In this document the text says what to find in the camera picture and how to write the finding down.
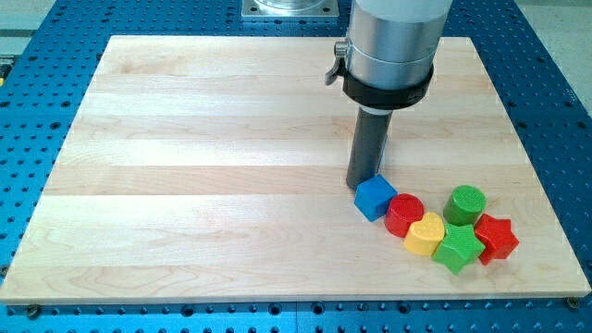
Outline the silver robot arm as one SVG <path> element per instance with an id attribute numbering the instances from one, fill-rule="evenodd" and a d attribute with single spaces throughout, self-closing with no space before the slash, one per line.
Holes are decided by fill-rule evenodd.
<path id="1" fill-rule="evenodd" d="M 419 102 L 434 73 L 433 60 L 451 0 L 353 0 L 343 41 L 325 85 L 342 90 L 371 114 L 386 115 Z"/>

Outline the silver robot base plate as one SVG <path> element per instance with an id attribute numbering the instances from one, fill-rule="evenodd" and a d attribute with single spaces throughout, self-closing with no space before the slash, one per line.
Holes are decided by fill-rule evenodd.
<path id="1" fill-rule="evenodd" d="M 336 18 L 338 0 L 242 0 L 244 18 Z"/>

